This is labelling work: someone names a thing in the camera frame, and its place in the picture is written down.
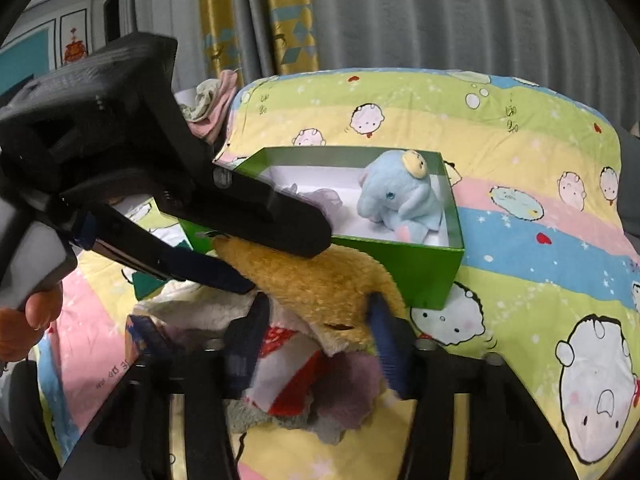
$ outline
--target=yellow curtain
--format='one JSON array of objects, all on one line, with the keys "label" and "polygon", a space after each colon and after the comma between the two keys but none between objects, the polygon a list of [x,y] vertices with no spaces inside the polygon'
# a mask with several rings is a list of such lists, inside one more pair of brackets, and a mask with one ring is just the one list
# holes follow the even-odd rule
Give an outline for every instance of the yellow curtain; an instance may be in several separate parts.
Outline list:
[{"label": "yellow curtain", "polygon": [[278,74],[318,70],[311,0],[268,0]]},{"label": "yellow curtain", "polygon": [[[234,28],[233,0],[200,0],[202,43],[209,60],[209,76],[240,68],[240,50]],[[238,71],[238,82],[244,85]]]},{"label": "yellow curtain", "polygon": [[[266,0],[276,73],[318,70],[311,0]],[[234,28],[233,0],[200,0],[203,48],[210,76],[242,65]],[[244,84],[241,74],[239,83]]]}]

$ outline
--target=purple fabric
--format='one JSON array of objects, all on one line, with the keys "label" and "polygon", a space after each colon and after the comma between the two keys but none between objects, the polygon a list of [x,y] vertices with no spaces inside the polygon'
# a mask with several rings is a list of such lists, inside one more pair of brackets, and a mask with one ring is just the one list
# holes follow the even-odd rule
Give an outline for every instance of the purple fabric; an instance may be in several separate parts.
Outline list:
[{"label": "purple fabric", "polygon": [[380,394],[380,362],[367,352],[340,352],[328,364],[327,374],[312,387],[313,409],[347,430],[357,430]]}]

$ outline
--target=curtain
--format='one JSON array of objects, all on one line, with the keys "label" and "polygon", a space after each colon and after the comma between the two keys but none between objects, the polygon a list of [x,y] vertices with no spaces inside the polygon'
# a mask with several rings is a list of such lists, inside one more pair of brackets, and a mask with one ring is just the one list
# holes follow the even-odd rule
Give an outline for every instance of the curtain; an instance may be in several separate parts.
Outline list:
[{"label": "curtain", "polygon": [[198,7],[199,0],[135,0],[138,30],[178,39],[174,92],[193,88],[207,78]]},{"label": "curtain", "polygon": [[210,76],[239,70],[239,84],[318,69],[310,0],[200,0]]},{"label": "curtain", "polygon": [[311,0],[321,70],[397,66],[517,76],[630,127],[640,54],[605,0]]}]

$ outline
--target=blue plush elephant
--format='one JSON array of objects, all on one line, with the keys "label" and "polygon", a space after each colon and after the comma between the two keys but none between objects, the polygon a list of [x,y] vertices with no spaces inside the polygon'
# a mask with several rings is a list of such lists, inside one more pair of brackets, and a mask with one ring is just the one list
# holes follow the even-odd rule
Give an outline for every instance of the blue plush elephant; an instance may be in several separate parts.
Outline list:
[{"label": "blue plush elephant", "polygon": [[369,164],[360,177],[362,193],[358,215],[384,222],[401,242],[420,244],[442,221],[436,196],[422,156],[409,150],[389,150]]}]

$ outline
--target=stuffed animal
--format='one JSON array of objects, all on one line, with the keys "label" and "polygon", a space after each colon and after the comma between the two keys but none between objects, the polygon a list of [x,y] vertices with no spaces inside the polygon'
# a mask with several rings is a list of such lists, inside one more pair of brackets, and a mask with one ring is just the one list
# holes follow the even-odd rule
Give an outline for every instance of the stuffed animal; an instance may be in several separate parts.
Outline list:
[{"label": "stuffed animal", "polygon": [[338,224],[338,220],[343,212],[343,206],[340,195],[338,195],[333,189],[322,188],[302,193],[298,192],[297,184],[292,184],[290,187],[285,188],[284,191],[288,191],[292,194],[297,194],[311,200],[316,205],[320,206],[332,226],[336,226]]},{"label": "stuffed animal", "polygon": [[414,150],[389,150],[369,164],[360,177],[358,215],[383,222],[401,242],[420,244],[437,231],[442,204],[431,187],[427,163]]},{"label": "stuffed animal", "polygon": [[213,239],[213,248],[219,258],[325,336],[370,343],[366,317],[372,292],[382,293],[394,316],[406,318],[391,275],[356,249],[330,245],[306,259],[222,235]]}]

